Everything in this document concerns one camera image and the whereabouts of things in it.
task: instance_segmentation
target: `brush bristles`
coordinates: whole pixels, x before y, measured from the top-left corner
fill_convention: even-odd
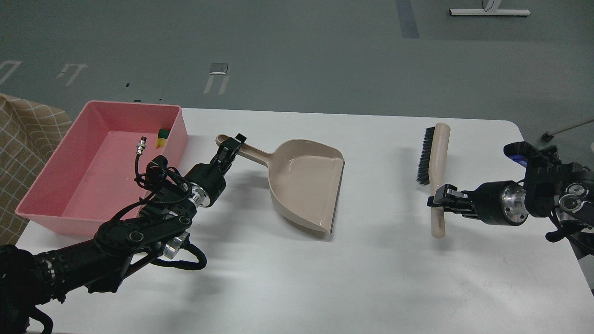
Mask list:
[[[425,139],[423,139],[423,149],[419,161],[419,169],[416,173],[416,180],[422,185],[429,184],[429,159],[431,158],[431,145],[433,144],[433,134],[435,127],[425,130]]]

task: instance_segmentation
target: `cable connector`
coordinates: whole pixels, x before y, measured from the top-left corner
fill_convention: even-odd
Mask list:
[[[145,147],[147,147],[147,137],[141,137],[138,145],[136,145],[136,154],[143,155]]]

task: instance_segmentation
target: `blue component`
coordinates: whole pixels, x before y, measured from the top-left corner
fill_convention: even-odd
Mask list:
[[[509,156],[509,158],[511,160],[519,163],[520,165],[524,166],[524,168],[527,167],[527,165],[528,165],[528,159],[523,155],[512,155],[512,156]]]

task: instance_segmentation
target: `plaid fabric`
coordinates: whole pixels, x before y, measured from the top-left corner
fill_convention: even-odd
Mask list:
[[[0,94],[0,245],[29,222],[14,211],[72,121],[61,109]]]

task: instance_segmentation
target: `pink tray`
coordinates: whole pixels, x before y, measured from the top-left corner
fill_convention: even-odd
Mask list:
[[[171,129],[155,149],[160,128]],[[16,213],[60,234],[92,236],[99,225],[145,190],[134,182],[136,144],[147,137],[139,172],[157,155],[170,166],[188,142],[179,106],[91,101],[31,186]],[[124,218],[138,214],[139,208]]]

